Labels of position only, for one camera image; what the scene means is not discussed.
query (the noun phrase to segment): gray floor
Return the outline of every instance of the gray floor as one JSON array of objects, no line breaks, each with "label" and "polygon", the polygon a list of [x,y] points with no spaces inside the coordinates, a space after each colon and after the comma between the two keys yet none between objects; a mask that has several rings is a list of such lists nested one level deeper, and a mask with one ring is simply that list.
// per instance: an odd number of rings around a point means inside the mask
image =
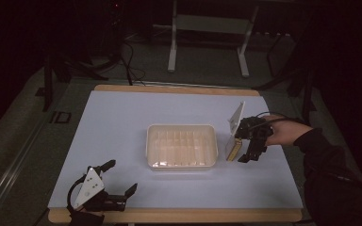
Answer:
[{"label": "gray floor", "polygon": [[[138,35],[127,39],[133,47],[131,67],[139,77],[135,85],[182,85],[182,86],[220,86],[238,89],[264,84],[272,79],[266,54],[273,38],[254,35],[246,54],[251,72],[249,78],[240,76],[236,46],[233,42],[223,45],[208,41],[200,47],[193,41],[180,40],[176,71],[167,72],[170,46],[168,33],[157,32],[153,42],[146,42]],[[282,66],[293,42],[285,37],[271,54],[275,69]],[[131,49],[123,49],[125,58],[131,56]],[[124,84],[125,69],[117,65],[105,72],[109,84]],[[74,133],[81,118],[89,93],[94,86],[102,82],[88,77],[75,76],[70,84],[54,83],[55,101],[47,112],[42,112],[43,99],[34,94],[43,87],[43,69],[34,74],[19,94],[6,115],[0,121],[0,181],[11,172],[19,171],[6,187],[7,193],[0,197],[0,225],[33,225],[46,209],[56,179],[72,143]],[[300,117],[302,97],[290,98],[286,93],[288,82],[261,91],[268,102],[269,109]],[[344,139],[324,105],[321,94],[314,89],[312,97],[315,109],[310,114],[313,126],[322,127],[325,135],[334,144],[347,148]],[[71,112],[70,123],[50,123],[53,111]],[[285,147],[296,185],[303,196],[304,177],[302,174],[303,155],[297,148]],[[20,167],[13,165],[17,160]],[[359,173],[352,157],[349,166]],[[304,209],[304,219],[310,218]],[[38,225],[54,225],[47,214],[42,215]],[[245,224],[245,225],[290,225],[289,223]]]}]

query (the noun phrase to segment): black sleeve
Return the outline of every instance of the black sleeve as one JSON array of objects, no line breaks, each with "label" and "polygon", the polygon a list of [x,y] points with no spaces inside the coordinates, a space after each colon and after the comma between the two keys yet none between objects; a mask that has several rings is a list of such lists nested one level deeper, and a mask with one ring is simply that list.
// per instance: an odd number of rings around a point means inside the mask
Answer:
[{"label": "black sleeve", "polygon": [[104,223],[105,216],[96,216],[84,212],[74,212],[71,214],[72,221],[69,226],[100,226]]},{"label": "black sleeve", "polygon": [[304,155],[304,199],[318,226],[362,226],[362,183],[347,168],[345,151],[331,145],[320,129],[299,137],[294,145]]}]

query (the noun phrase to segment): black cable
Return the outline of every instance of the black cable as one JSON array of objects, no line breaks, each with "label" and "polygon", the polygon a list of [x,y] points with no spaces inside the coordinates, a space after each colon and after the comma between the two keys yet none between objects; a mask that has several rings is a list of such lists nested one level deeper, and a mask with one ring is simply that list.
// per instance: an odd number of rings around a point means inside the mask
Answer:
[{"label": "black cable", "polygon": [[69,212],[71,214],[75,211],[72,206],[72,201],[71,201],[73,190],[75,189],[76,186],[83,183],[86,177],[87,177],[87,175],[84,175],[80,179],[75,181],[74,184],[72,185],[72,187],[70,187],[69,193],[67,193],[67,209],[69,210]]},{"label": "black cable", "polygon": [[41,222],[43,216],[45,216],[48,211],[49,208],[45,208],[45,210],[43,210],[42,214],[37,218],[37,220],[34,222],[32,226],[37,226]]},{"label": "black cable", "polygon": [[263,125],[266,125],[266,124],[271,124],[271,123],[278,122],[278,121],[295,121],[295,122],[298,122],[298,123],[302,123],[300,120],[293,119],[293,118],[280,118],[280,119],[265,121],[263,123],[254,125],[252,127],[249,127],[248,130],[252,130],[252,129],[255,129],[256,127],[260,127],[260,126],[263,126]]},{"label": "black cable", "polygon": [[[131,77],[131,75],[132,75],[132,76],[134,77],[134,81],[139,81],[139,82],[141,82],[141,83],[145,86],[145,84],[144,84],[143,81],[141,80],[141,79],[145,76],[145,74],[146,74],[145,71],[140,70],[140,69],[134,69],[134,68],[131,67],[131,60],[132,60],[132,58],[133,58],[133,56],[134,56],[134,48],[132,47],[132,45],[130,45],[130,44],[127,43],[126,41],[123,41],[123,44],[126,45],[126,46],[128,46],[128,47],[130,48],[130,50],[131,50],[131,56],[130,56],[130,58],[128,59],[128,62],[126,63],[125,60],[123,60],[124,66],[125,66],[125,68],[126,68],[126,70],[127,70],[127,76],[130,76],[130,77]],[[137,77],[137,76],[132,72],[132,70],[141,71],[141,72],[143,73],[143,76],[142,76],[142,77]]]},{"label": "black cable", "polygon": [[288,117],[288,116],[286,116],[286,115],[284,115],[284,114],[281,114],[281,113],[275,112],[275,111],[265,111],[265,112],[261,112],[260,114],[256,115],[256,117],[259,117],[259,116],[264,115],[264,114],[277,115],[277,116],[282,116],[282,117],[285,117],[285,118]]}]

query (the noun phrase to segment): clear plastic container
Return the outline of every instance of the clear plastic container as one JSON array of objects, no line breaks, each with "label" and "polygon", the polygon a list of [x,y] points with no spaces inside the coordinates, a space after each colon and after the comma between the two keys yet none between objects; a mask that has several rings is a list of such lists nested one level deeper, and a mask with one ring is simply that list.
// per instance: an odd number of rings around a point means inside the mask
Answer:
[{"label": "clear plastic container", "polygon": [[216,163],[211,125],[154,124],[147,136],[146,157],[152,170],[208,170]]}]

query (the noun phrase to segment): wooden table edge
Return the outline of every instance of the wooden table edge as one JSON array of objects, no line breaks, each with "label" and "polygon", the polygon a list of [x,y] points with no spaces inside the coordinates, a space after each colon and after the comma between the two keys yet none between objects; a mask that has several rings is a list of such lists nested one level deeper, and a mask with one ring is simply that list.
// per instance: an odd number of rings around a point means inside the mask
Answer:
[{"label": "wooden table edge", "polygon": [[[302,219],[302,209],[143,209],[126,208],[123,212],[105,212],[110,223],[247,223],[296,222]],[[70,222],[66,208],[50,208],[48,218],[53,223]]]},{"label": "wooden table edge", "polygon": [[200,88],[200,87],[167,87],[167,86],[120,86],[97,85],[96,91],[130,91],[130,92],[155,92],[155,93],[184,93],[206,95],[234,95],[234,96],[260,96],[253,89],[226,89],[226,88]]}]

